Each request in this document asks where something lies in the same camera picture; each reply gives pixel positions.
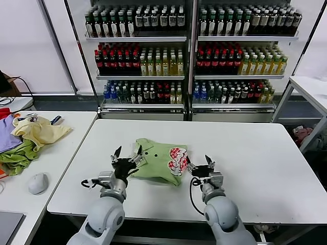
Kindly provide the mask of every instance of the cable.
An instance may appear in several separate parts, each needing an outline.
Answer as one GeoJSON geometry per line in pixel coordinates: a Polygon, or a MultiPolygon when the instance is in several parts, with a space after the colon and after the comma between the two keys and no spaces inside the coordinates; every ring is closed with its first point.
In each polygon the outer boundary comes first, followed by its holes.
{"type": "Polygon", "coordinates": [[[29,93],[31,94],[31,97],[32,97],[32,99],[33,99],[33,100],[32,100],[32,104],[31,104],[30,106],[27,106],[27,107],[22,108],[22,109],[20,109],[20,110],[14,111],[14,112],[12,112],[12,113],[17,113],[17,112],[19,112],[19,111],[24,111],[24,110],[29,109],[29,108],[31,108],[32,106],[34,106],[34,96],[33,96],[32,92],[31,92],[29,86],[28,86],[27,83],[25,82],[25,80],[24,80],[23,78],[20,78],[20,77],[11,77],[11,78],[16,78],[16,79],[20,79],[20,80],[22,80],[22,81],[25,83],[25,86],[27,87],[27,89],[28,89],[28,91],[29,91],[29,93]]]}
{"type": "Polygon", "coordinates": [[[192,185],[193,185],[193,186],[199,186],[199,185],[201,185],[201,181],[200,181],[198,178],[196,178],[196,177],[193,177],[193,178],[191,179],[191,181],[190,181],[190,199],[191,199],[191,203],[192,203],[193,207],[195,208],[195,210],[198,211],[199,214],[204,215],[204,213],[201,212],[201,211],[200,211],[200,210],[195,206],[195,204],[194,204],[194,202],[193,202],[193,198],[192,198],[192,185]]]}

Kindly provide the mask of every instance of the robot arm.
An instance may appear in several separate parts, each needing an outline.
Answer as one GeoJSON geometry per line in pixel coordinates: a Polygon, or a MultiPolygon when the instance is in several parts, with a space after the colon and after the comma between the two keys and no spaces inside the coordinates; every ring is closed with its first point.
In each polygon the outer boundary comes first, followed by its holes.
{"type": "Polygon", "coordinates": [[[140,147],[132,158],[119,158],[121,148],[119,147],[111,156],[114,172],[104,171],[96,179],[82,181],[84,187],[93,188],[101,185],[100,199],[91,207],[79,232],[68,241],[67,245],[110,244],[116,230],[123,224],[127,177],[138,170],[136,167],[142,160],[142,148],[140,147]]]}

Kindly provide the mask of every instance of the computer mouse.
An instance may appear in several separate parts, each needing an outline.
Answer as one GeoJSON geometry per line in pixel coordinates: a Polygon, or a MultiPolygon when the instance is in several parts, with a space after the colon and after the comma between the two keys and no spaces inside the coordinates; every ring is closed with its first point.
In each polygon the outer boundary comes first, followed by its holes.
{"type": "Polygon", "coordinates": [[[34,175],[29,180],[29,192],[33,195],[39,194],[48,188],[48,177],[44,173],[34,175]]]}

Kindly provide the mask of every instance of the table leg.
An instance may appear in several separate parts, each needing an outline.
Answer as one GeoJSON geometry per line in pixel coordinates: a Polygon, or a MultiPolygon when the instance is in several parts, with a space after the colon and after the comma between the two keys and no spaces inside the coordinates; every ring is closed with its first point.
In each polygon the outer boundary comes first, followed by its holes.
{"type": "Polygon", "coordinates": [[[286,232],[276,237],[272,242],[274,245],[287,245],[290,242],[295,241],[299,237],[303,236],[307,232],[313,230],[317,226],[293,226],[286,232]]]}
{"type": "Polygon", "coordinates": [[[327,117],[324,115],[322,119],[319,121],[317,126],[314,128],[312,133],[307,136],[304,141],[302,142],[302,145],[300,146],[300,151],[304,154],[307,151],[308,145],[311,143],[313,139],[316,138],[316,136],[319,134],[319,132],[324,129],[327,126],[327,117]]]}
{"type": "Polygon", "coordinates": [[[281,99],[281,102],[279,103],[275,113],[272,116],[271,123],[276,123],[278,121],[281,111],[282,111],[283,107],[285,106],[286,102],[288,101],[288,99],[290,98],[293,90],[294,90],[294,87],[292,86],[292,83],[289,82],[287,85],[287,88],[285,90],[285,93],[283,94],[283,97],[281,99]]]}

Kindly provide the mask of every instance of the white table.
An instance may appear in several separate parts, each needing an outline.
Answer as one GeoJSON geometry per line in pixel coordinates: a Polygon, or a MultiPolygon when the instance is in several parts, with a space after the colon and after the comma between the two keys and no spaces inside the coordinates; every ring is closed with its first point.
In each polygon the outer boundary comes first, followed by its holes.
{"type": "MultiPolygon", "coordinates": [[[[21,112],[26,115],[33,111],[21,112]]],[[[0,194],[0,211],[20,212],[26,217],[19,227],[11,245],[29,244],[38,229],[54,190],[71,163],[76,151],[97,118],[96,112],[35,111],[40,116],[52,120],[61,115],[62,125],[73,130],[54,144],[44,146],[39,158],[19,176],[5,177],[5,189],[0,194]],[[49,187],[41,195],[32,195],[28,191],[28,181],[38,173],[46,173],[49,187]]]]}
{"type": "Polygon", "coordinates": [[[327,82],[309,77],[290,77],[281,102],[271,120],[272,123],[278,122],[282,109],[294,89],[296,89],[296,91],[298,91],[322,115],[321,120],[314,128],[313,132],[305,138],[300,147],[300,151],[305,153],[311,141],[316,138],[317,134],[320,133],[322,129],[327,127],[327,82]]]}
{"type": "MultiPolygon", "coordinates": [[[[287,131],[279,124],[188,121],[97,120],[48,204],[56,214],[86,216],[100,196],[81,181],[112,170],[110,155],[122,145],[131,154],[138,138],[187,144],[191,161],[207,154],[224,175],[223,188],[246,224],[327,224],[327,194],[287,131]]],[[[190,202],[191,175],[179,187],[130,178],[124,210],[127,218],[204,221],[190,202]]],[[[193,189],[203,210],[199,188],[193,189]]]]}

